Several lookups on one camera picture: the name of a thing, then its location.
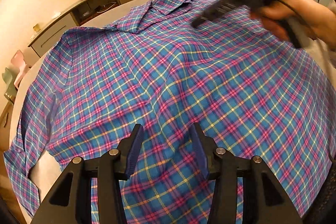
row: drawer handle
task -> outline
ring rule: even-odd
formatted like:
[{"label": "drawer handle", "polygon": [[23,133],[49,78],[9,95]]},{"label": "drawer handle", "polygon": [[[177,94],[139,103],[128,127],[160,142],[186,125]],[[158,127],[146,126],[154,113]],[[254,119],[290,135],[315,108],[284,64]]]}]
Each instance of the drawer handle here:
[{"label": "drawer handle", "polygon": [[66,27],[67,27],[66,25],[63,26],[61,29],[59,29],[57,32],[55,32],[51,37],[49,37],[45,42],[43,42],[43,43],[41,44],[41,48],[42,48],[42,46],[43,46],[44,44],[46,44],[46,43],[48,42],[49,39],[51,39],[55,34],[57,34],[59,31],[61,31],[62,29],[66,28]]}]

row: plaid shirt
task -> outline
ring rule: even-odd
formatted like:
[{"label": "plaid shirt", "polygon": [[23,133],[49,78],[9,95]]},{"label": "plaid shirt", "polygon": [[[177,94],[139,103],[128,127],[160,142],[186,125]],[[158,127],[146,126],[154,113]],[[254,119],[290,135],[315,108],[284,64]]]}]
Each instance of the plaid shirt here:
[{"label": "plaid shirt", "polygon": [[[206,223],[214,182],[195,163],[193,122],[234,155],[260,155],[300,215],[331,163],[328,92],[304,50],[280,42],[240,8],[198,29],[190,20],[217,0],[153,0],[102,28],[73,28],[30,86],[5,163],[28,213],[39,206],[29,170],[43,150],[63,169],[99,157],[135,123],[145,137],[130,180],[120,182],[128,223]],[[92,221],[98,223],[97,183]],[[237,218],[242,218],[239,181]]]}]

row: wooden floor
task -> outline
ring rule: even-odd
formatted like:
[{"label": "wooden floor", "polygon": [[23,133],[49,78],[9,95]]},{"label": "wooden floor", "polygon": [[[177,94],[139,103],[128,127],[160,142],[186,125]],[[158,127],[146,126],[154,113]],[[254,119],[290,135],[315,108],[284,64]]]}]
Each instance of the wooden floor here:
[{"label": "wooden floor", "polygon": [[12,110],[12,105],[7,105],[5,108],[5,112],[8,112],[8,120],[5,127],[3,126],[4,115],[0,115],[0,195],[6,202],[9,210],[15,216],[15,218],[21,224],[26,224],[26,221],[17,202],[16,196],[13,192],[12,185],[8,178],[5,163],[3,160],[3,152],[8,150],[9,148],[9,127],[11,124]]}]

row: pink chair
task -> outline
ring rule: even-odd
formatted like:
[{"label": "pink chair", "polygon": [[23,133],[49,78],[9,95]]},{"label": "pink chair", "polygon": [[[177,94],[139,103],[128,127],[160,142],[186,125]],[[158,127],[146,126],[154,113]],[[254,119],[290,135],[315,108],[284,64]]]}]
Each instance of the pink chair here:
[{"label": "pink chair", "polygon": [[20,70],[14,81],[14,86],[18,89],[22,78],[26,75],[31,66],[25,62],[23,53],[20,50],[14,54],[11,63]]}]

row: silver screw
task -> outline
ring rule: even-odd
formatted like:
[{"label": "silver screw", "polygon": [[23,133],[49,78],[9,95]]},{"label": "silver screw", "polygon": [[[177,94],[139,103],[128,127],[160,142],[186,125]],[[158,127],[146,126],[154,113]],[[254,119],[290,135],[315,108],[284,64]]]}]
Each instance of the silver screw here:
[{"label": "silver screw", "polygon": [[259,163],[261,163],[263,160],[262,160],[261,157],[259,157],[259,156],[254,156],[254,157],[253,157],[253,161],[254,161],[255,163],[259,164]]},{"label": "silver screw", "polygon": [[110,154],[111,156],[118,155],[118,153],[119,153],[119,150],[116,149],[116,148],[113,148],[113,149],[111,149],[111,150],[109,151],[109,154]]},{"label": "silver screw", "polygon": [[225,152],[226,152],[226,150],[223,147],[217,147],[216,148],[216,153],[219,154],[219,155],[224,155]]},{"label": "silver screw", "polygon": [[82,161],[82,159],[81,159],[80,157],[75,157],[75,158],[72,159],[72,162],[73,162],[74,164],[78,164],[78,163],[80,163],[81,161]]}]

